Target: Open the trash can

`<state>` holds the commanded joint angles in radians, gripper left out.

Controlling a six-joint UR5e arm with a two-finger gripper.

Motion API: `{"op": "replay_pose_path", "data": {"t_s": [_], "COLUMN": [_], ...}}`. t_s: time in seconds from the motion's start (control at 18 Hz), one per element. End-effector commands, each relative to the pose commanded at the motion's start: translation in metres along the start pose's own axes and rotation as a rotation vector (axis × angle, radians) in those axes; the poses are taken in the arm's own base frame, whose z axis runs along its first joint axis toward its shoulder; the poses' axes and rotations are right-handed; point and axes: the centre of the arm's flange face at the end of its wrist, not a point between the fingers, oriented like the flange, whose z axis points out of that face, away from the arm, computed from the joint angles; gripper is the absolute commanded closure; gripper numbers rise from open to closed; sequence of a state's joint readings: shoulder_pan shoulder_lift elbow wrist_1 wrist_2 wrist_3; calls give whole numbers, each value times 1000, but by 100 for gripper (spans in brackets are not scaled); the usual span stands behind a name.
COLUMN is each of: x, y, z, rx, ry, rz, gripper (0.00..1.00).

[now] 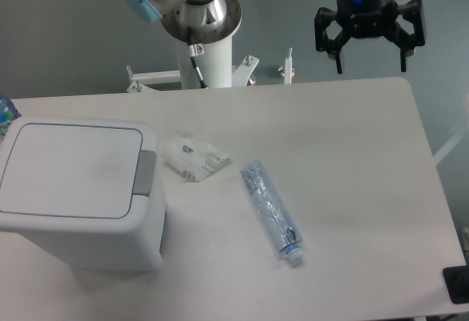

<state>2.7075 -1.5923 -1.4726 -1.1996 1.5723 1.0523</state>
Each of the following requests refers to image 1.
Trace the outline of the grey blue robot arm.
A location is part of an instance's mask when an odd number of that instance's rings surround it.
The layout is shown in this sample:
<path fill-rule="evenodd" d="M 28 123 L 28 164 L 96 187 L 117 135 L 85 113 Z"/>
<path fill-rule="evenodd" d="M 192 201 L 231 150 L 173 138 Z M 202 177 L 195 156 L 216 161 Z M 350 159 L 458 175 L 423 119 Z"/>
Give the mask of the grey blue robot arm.
<path fill-rule="evenodd" d="M 126 0 L 147 22 L 173 15 L 183 29 L 212 33 L 227 20 L 227 0 Z M 384 37 L 400 52 L 400 68 L 406 58 L 425 43 L 422 0 L 399 5 L 395 0 L 336 0 L 337 9 L 320 7 L 314 18 L 317 51 L 326 52 L 342 73 L 340 53 L 349 39 Z"/>

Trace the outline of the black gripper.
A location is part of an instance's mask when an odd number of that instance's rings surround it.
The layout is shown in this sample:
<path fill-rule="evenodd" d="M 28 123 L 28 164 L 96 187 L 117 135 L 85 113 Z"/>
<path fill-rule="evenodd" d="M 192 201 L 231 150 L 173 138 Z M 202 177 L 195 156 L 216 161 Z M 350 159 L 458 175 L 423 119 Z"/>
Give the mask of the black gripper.
<path fill-rule="evenodd" d="M 399 48 L 400 70 L 407 71 L 407 57 L 425 45 L 426 28 L 422 0 L 398 5 L 395 0 L 336 0 L 337 11 L 320 7 L 314 18 L 316 50 L 326 52 L 335 61 L 338 74 L 343 73 L 341 50 L 351 37 L 355 39 L 384 36 Z M 406 32 L 396 21 L 401 16 L 413 27 Z M 331 39 L 327 29 L 337 22 L 341 31 Z"/>

